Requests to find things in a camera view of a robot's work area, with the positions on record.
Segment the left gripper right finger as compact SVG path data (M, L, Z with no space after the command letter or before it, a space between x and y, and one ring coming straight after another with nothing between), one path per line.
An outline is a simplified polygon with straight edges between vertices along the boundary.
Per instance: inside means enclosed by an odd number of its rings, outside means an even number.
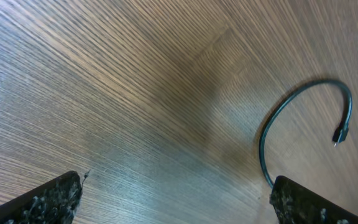
M358 224L358 216L280 175L270 195L280 224Z

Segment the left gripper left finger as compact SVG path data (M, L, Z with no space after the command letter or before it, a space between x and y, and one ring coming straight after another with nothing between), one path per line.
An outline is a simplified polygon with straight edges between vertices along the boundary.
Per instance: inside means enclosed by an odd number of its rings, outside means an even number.
M0 205L0 223L72 223L82 193L80 176L68 171Z

